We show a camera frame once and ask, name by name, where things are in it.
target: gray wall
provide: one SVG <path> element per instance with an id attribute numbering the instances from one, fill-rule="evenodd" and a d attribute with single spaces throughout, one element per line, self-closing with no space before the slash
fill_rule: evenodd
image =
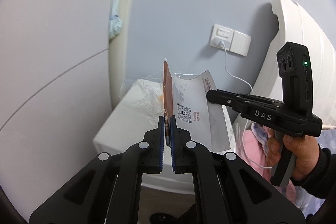
<path id="1" fill-rule="evenodd" d="M 200 74 L 209 70 L 217 88 L 249 92 L 224 68 L 225 53 L 209 46 L 212 26 L 220 24 L 252 37 L 247 57 L 228 54 L 228 70 L 253 85 L 270 41 L 278 31 L 271 0 L 133 0 L 127 46 L 126 78 L 137 79 L 162 69 Z M 336 0 L 297 1 L 336 45 Z M 230 118 L 236 113 L 230 112 Z"/>

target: das logo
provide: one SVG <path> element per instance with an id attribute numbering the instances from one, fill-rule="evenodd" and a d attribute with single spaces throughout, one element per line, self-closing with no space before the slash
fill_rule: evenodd
<path id="1" fill-rule="evenodd" d="M 257 116 L 259 118 L 263 118 L 263 119 L 268 120 L 268 121 L 270 121 L 272 119 L 272 115 L 271 114 L 268 114 L 268 115 L 266 114 L 265 115 L 265 112 L 261 113 L 259 110 L 255 111 L 255 116 Z"/>

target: white cabinet door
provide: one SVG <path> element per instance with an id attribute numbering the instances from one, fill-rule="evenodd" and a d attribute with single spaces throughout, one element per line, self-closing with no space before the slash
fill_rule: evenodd
<path id="1" fill-rule="evenodd" d="M 35 92 L 108 48 L 110 0 L 0 0 L 0 128 Z"/>
<path id="2" fill-rule="evenodd" d="M 55 80 L 0 131 L 0 184 L 26 220 L 97 155 L 92 139 L 111 113 L 107 59 Z"/>

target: gray grip handle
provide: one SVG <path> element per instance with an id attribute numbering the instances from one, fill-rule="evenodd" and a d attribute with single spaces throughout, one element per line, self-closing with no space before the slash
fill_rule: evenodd
<path id="1" fill-rule="evenodd" d="M 296 156 L 284 146 L 284 133 L 274 130 L 274 136 L 280 143 L 280 161 L 271 169 L 271 183 L 274 186 L 287 186 L 293 174 Z"/>

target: sleeve cuff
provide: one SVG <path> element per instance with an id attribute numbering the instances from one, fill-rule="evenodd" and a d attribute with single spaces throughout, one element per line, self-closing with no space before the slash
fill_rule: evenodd
<path id="1" fill-rule="evenodd" d="M 328 156 L 326 155 L 326 153 L 328 152 L 330 153 L 328 149 L 320 148 L 319 159 L 313 171 L 304 180 L 296 181 L 294 179 L 291 179 L 292 183 L 295 186 L 302 186 L 305 189 L 309 188 L 310 186 L 316 185 L 319 182 L 320 178 L 323 177 L 328 167 Z"/>

